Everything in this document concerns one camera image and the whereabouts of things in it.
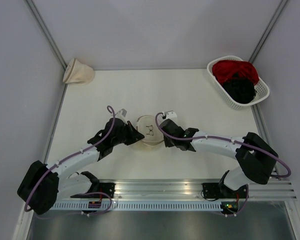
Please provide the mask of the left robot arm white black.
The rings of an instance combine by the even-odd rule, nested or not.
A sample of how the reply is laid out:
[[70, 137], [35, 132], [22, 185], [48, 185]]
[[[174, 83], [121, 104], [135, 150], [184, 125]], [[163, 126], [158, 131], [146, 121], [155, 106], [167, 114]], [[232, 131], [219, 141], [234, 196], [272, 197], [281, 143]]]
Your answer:
[[70, 175], [102, 160], [115, 146], [129, 146], [144, 138], [130, 121], [111, 118], [80, 150], [52, 165], [39, 160], [33, 162], [17, 189], [17, 195], [25, 202], [24, 211], [34, 211], [38, 215], [46, 213], [57, 201]]

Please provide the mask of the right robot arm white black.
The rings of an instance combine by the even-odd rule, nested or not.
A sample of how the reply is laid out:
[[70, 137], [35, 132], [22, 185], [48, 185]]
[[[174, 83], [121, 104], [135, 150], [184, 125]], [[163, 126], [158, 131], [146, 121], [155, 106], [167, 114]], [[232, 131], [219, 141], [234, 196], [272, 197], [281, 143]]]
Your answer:
[[217, 184], [219, 194], [230, 198], [241, 187], [250, 183], [266, 185], [272, 175], [278, 154], [256, 133], [243, 137], [212, 136], [197, 128], [182, 129], [173, 120], [165, 119], [158, 125], [167, 148], [176, 147], [194, 153], [209, 152], [238, 162], [238, 167], [227, 170]]

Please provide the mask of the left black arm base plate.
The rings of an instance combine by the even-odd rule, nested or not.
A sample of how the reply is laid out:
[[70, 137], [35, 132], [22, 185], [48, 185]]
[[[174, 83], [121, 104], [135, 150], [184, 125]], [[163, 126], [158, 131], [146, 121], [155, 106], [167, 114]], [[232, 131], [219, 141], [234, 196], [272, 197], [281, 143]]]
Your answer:
[[101, 193], [106, 194], [111, 199], [113, 199], [114, 193], [115, 193], [115, 184], [113, 182], [93, 183], [87, 192], [72, 195], [70, 198], [72, 198], [72, 199], [79, 199], [79, 198], [81, 198], [81, 199], [98, 199], [98, 201], [108, 198]]

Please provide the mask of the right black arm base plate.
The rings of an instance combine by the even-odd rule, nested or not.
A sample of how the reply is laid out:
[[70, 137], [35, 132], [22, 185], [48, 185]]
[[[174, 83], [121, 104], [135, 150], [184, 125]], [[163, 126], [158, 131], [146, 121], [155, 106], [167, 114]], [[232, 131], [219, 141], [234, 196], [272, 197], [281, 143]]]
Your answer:
[[202, 184], [203, 197], [207, 200], [221, 199], [245, 199], [247, 197], [248, 188], [246, 185], [241, 186], [237, 190], [232, 190], [217, 182], [206, 182]]

